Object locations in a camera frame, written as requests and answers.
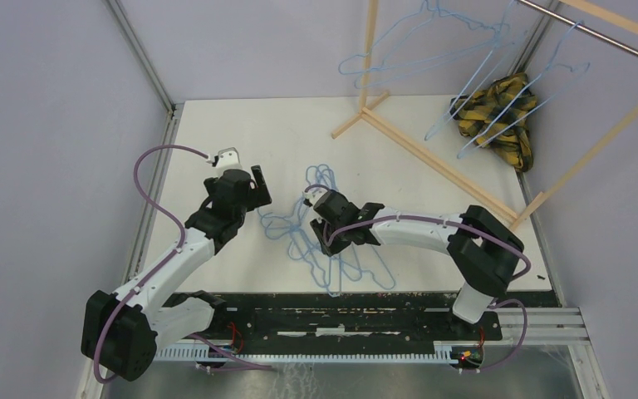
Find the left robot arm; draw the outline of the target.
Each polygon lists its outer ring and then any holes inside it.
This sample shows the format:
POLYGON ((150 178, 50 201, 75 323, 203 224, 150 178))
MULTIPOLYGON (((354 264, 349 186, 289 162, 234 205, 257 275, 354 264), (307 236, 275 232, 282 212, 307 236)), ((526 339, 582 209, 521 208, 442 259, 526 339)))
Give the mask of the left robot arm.
POLYGON ((169 304, 192 272, 217 255, 244 225, 246 214, 272 202, 263 171, 226 169, 204 181, 207 199, 157 264, 112 293, 93 293, 86 303, 81 353, 132 382, 158 351, 194 333, 222 336, 227 314, 199 293, 169 304))

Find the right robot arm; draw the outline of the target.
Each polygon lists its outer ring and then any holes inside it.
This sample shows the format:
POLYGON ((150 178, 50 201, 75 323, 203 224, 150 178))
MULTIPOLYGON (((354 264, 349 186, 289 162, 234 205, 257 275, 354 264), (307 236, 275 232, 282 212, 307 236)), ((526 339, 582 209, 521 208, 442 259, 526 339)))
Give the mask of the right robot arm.
POLYGON ((476 333, 494 300, 532 267, 523 242, 480 205, 460 214, 408 214, 381 203, 358 207, 323 185, 309 186, 303 203, 317 214, 310 225, 328 257, 352 245, 404 245, 448 255, 464 278, 446 318, 457 339, 476 333))

